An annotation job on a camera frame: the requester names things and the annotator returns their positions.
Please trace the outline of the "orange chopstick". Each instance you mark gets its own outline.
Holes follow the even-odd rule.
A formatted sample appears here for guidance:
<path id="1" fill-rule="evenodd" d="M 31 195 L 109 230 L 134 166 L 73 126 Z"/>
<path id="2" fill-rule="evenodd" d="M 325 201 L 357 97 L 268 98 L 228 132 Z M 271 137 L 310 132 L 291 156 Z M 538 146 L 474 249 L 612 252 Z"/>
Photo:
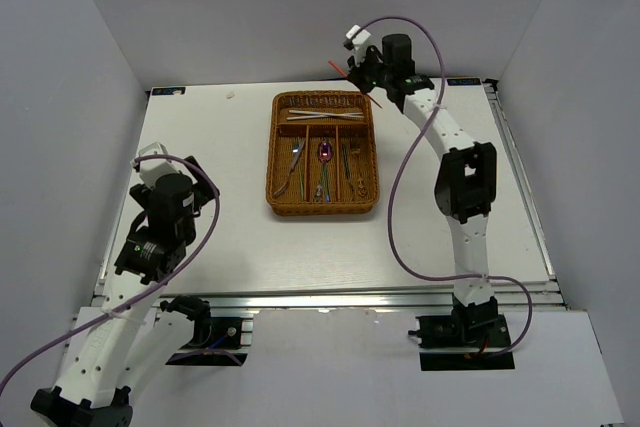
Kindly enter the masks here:
<path id="1" fill-rule="evenodd" d="M 348 74 L 347 72 L 340 66 L 338 65 L 336 62 L 334 62 L 333 60 L 328 60 L 328 64 L 333 67 L 343 78 L 344 80 L 348 80 Z M 373 104 L 375 104 L 378 108 L 382 109 L 383 106 L 375 99 L 373 98 L 370 94 L 363 94 L 365 95 Z"/>

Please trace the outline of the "pink handled silver fork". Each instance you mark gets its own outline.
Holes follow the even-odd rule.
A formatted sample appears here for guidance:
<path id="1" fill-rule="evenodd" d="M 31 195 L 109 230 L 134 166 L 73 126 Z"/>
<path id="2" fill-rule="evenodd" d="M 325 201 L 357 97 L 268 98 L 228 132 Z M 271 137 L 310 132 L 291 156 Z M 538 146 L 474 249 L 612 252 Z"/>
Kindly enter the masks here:
<path id="1" fill-rule="evenodd" d="M 342 150 L 345 178 L 346 178 L 347 181 L 351 181 L 351 168 L 350 168 L 350 160 L 349 160 L 349 148 L 345 143 L 342 143 L 341 150 Z"/>

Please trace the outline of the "iridescent rainbow spoon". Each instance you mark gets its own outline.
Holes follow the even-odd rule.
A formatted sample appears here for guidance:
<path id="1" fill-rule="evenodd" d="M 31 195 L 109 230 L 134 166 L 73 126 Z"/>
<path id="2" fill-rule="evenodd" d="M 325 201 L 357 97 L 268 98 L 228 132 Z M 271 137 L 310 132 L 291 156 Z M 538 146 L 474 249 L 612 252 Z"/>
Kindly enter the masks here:
<path id="1" fill-rule="evenodd" d="M 322 172 L 321 172 L 322 198 L 324 201 L 330 202 L 331 194 L 330 194 L 328 164 L 333 158 L 333 147 L 328 140 L 323 140 L 320 142 L 319 148 L 318 148 L 318 157 L 322 164 Z"/>

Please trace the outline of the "green handled silver fork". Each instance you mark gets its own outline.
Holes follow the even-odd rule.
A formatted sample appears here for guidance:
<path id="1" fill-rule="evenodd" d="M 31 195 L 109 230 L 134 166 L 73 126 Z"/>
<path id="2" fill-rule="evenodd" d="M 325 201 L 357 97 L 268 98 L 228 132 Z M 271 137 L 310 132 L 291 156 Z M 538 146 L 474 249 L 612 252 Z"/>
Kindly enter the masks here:
<path id="1" fill-rule="evenodd" d="M 294 144 L 294 149 L 293 149 L 293 157 L 291 160 L 291 163 L 289 165 L 289 169 L 285 178 L 284 183 L 274 192 L 274 196 L 275 197 L 279 197 L 281 195 L 283 195 L 289 188 L 290 185 L 290 181 L 291 181 L 291 176 L 293 175 L 293 172 L 296 169 L 297 163 L 299 162 L 299 159 L 302 155 L 302 152 L 304 150 L 305 147 L 305 143 L 306 140 L 305 139 L 299 139 L 295 141 Z"/>

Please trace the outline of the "gold ornate fork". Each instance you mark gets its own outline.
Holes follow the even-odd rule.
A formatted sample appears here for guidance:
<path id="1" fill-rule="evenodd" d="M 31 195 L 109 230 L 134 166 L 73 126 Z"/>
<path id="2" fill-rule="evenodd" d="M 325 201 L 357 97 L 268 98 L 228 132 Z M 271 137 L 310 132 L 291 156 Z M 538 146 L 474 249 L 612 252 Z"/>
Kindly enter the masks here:
<path id="1" fill-rule="evenodd" d="M 357 137 L 353 137 L 350 140 L 349 152 L 352 157 L 352 167 L 353 167 L 352 174 L 356 179 L 356 193 L 361 199 L 364 199 L 368 193 L 368 190 L 365 186 L 364 177 L 361 172 L 361 167 L 360 167 L 361 148 L 360 148 L 359 139 Z"/>

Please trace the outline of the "iridescent thin fork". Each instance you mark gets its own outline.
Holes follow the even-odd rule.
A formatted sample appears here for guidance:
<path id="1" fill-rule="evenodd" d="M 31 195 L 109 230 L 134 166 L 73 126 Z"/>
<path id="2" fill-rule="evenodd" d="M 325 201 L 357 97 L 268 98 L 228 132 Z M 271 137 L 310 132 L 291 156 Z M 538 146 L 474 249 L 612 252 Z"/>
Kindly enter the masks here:
<path id="1" fill-rule="evenodd" d="M 300 185 L 300 197 L 301 200 L 304 201 L 305 200 L 305 179 L 304 179 L 304 172 L 303 172 L 303 162 L 302 162 L 302 154 L 304 152 L 304 146 L 305 146 L 305 139 L 300 138 L 298 139 L 298 162 L 297 162 L 297 172 L 298 172 L 298 180 L 299 180 L 299 185 Z"/>

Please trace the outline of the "ornate silver spoon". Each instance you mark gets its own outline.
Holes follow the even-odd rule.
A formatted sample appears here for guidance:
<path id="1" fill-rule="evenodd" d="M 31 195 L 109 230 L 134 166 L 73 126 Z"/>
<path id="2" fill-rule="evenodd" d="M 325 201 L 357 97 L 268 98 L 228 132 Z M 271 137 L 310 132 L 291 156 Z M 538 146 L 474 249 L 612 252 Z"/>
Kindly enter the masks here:
<path id="1" fill-rule="evenodd" d="M 316 185 L 314 197 L 313 197 L 314 202 L 324 201 L 324 188 L 325 188 L 325 166 L 323 163 L 321 163 L 320 175 L 319 175 L 318 183 Z"/>

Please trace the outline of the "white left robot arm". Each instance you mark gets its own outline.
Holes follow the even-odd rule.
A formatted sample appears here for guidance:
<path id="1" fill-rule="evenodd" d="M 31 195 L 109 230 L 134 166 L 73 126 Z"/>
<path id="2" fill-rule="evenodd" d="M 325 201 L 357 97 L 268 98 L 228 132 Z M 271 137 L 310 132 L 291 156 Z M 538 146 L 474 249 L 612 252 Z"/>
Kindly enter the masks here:
<path id="1" fill-rule="evenodd" d="M 67 333 L 86 335 L 71 365 L 51 388 L 38 390 L 31 409 L 49 426 L 128 426 L 142 392 L 184 344 L 211 334 L 207 302 L 180 296 L 164 304 L 159 323 L 136 337 L 168 283 L 198 256 L 213 232 L 196 237 L 195 221 L 220 192 L 197 160 L 160 145 L 133 161 L 140 183 L 130 196 L 141 207 L 107 282 L 99 317 Z"/>

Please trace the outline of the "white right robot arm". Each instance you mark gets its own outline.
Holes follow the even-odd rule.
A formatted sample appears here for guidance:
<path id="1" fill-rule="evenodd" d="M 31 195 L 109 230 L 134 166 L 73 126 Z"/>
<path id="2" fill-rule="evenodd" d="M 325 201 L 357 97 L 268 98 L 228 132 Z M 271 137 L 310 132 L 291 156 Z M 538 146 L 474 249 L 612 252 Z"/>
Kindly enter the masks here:
<path id="1" fill-rule="evenodd" d="M 474 140 L 442 106 L 439 96 L 445 84 L 417 73 L 408 35 L 387 35 L 376 47 L 368 31 L 353 26 L 345 46 L 352 53 L 349 81 L 363 93 L 383 89 L 388 100 L 421 129 L 439 159 L 434 197 L 451 232 L 453 308 L 447 316 L 422 318 L 411 334 L 426 349 L 482 348 L 499 318 L 488 279 L 486 241 L 496 198 L 496 148 Z"/>

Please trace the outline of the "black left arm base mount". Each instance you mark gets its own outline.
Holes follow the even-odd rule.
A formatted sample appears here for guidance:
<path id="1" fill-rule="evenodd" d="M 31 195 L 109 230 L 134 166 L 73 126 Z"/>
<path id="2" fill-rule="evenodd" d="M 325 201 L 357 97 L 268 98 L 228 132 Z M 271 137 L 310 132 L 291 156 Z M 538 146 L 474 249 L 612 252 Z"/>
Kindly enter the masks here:
<path id="1" fill-rule="evenodd" d="M 162 313 L 177 312 L 192 325 L 191 339 L 166 362 L 168 366 L 241 367 L 248 354 L 240 350 L 248 343 L 248 318 L 216 316 L 208 301 L 193 296 L 178 296 L 160 302 Z"/>

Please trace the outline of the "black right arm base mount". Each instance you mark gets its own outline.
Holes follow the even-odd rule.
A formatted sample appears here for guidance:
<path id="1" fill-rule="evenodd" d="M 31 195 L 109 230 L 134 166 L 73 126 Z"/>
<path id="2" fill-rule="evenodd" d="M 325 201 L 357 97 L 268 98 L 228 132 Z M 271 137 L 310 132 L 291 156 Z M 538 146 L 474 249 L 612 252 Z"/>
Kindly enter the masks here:
<path id="1" fill-rule="evenodd" d="M 507 371 L 515 369 L 511 352 L 497 355 L 510 346 L 506 319 L 499 315 L 493 326 L 480 328 L 464 338 L 451 315 L 416 318 L 408 337 L 417 343 L 424 372 Z"/>

